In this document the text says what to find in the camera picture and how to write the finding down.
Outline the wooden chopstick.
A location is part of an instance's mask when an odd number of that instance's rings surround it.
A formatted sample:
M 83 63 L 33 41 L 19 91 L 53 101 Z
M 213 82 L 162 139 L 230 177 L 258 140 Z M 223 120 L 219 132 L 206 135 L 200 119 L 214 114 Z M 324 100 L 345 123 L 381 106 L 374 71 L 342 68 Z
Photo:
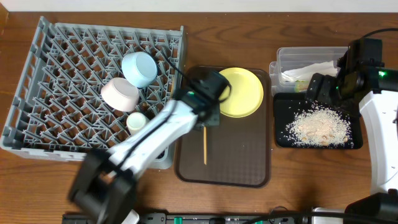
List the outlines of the wooden chopstick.
M 208 154 L 207 128 L 206 128 L 206 126 L 204 126 L 203 127 L 203 162 L 204 162 L 204 165 L 207 165 L 207 154 Z
M 168 86 L 167 86 L 167 100 L 171 100 L 172 99 L 172 92 L 174 89 L 174 76 L 175 75 L 169 75 L 168 76 Z

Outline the yellow green wrapper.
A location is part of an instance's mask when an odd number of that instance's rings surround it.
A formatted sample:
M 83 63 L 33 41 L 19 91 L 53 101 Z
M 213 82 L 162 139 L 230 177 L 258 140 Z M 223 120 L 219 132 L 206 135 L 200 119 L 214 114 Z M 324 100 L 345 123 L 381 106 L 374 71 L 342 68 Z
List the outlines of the yellow green wrapper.
M 309 81 L 303 81 L 303 80 L 294 82 L 294 85 L 295 85 L 294 92 L 295 93 L 306 92 L 307 88 L 309 86 L 309 83 L 310 83 Z

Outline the white napkin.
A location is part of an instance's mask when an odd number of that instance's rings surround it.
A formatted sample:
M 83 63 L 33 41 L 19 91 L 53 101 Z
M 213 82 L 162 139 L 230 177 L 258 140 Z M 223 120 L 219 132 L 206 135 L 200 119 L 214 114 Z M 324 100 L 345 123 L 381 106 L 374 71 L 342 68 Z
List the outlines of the white napkin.
M 315 73 L 335 77 L 338 73 L 338 69 L 334 66 L 333 61 L 313 63 L 302 68 L 286 70 L 281 73 L 281 79 L 283 82 L 309 82 Z

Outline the yellow round plate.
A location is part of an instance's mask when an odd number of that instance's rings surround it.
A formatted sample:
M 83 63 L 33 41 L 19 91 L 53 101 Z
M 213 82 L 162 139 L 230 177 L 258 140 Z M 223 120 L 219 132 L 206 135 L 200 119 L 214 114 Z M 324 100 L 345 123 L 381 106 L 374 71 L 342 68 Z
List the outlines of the yellow round plate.
M 260 79 L 251 71 L 244 68 L 232 67 L 220 71 L 232 86 L 226 88 L 220 100 L 220 112 L 232 118 L 242 118 L 253 114 L 261 105 L 264 89 Z

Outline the small white cup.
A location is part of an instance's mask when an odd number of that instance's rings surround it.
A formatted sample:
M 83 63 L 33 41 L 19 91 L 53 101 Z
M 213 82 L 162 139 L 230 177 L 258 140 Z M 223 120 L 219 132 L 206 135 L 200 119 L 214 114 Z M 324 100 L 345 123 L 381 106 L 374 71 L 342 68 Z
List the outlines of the small white cup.
M 140 112 L 131 113 L 127 117 L 126 126 L 129 130 L 130 135 L 138 133 L 147 123 L 149 119 Z

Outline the light blue bowl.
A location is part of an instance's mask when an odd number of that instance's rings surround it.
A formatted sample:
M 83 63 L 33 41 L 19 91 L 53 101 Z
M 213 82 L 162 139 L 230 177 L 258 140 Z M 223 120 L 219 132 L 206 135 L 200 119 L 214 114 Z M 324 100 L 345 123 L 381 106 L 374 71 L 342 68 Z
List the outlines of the light blue bowl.
M 158 72 L 155 60 L 145 52 L 126 54 L 122 59 L 121 68 L 125 79 L 137 88 L 150 85 Z

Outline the white bowl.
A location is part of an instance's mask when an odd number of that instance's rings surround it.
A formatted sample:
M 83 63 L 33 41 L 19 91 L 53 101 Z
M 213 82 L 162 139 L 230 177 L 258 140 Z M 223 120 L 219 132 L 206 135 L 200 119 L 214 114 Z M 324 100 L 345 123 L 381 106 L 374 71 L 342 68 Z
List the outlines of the white bowl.
M 132 112 L 139 100 L 139 89 L 125 78 L 116 77 L 102 87 L 101 96 L 110 107 L 122 112 Z

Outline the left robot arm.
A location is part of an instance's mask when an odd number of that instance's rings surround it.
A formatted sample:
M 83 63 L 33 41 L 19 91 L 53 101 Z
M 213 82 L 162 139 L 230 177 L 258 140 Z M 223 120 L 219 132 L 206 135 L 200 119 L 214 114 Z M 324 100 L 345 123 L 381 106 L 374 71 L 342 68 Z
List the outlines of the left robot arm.
M 138 133 L 107 151 L 92 149 L 85 156 L 69 201 L 93 223 L 138 223 L 133 207 L 143 173 L 167 146 L 189 133 L 218 104 L 218 98 L 179 90 Z

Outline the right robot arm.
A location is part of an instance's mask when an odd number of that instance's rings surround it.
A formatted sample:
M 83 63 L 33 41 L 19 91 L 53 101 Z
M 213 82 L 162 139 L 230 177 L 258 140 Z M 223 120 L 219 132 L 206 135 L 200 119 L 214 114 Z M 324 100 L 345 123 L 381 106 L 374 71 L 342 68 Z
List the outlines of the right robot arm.
M 343 223 L 397 223 L 397 70 L 382 61 L 382 41 L 349 43 L 335 77 L 316 73 L 306 99 L 363 118 L 371 156 L 371 194 L 349 204 Z

